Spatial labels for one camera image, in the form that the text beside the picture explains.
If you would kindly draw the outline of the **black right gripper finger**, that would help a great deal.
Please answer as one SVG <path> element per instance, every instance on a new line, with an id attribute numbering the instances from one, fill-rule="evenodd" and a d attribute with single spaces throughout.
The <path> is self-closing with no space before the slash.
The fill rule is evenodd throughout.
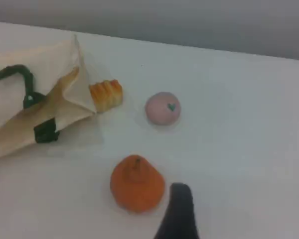
<path id="1" fill-rule="evenodd" d="M 199 239 L 193 195 L 183 183 L 172 183 L 169 204 L 154 236 L 156 239 Z"/>

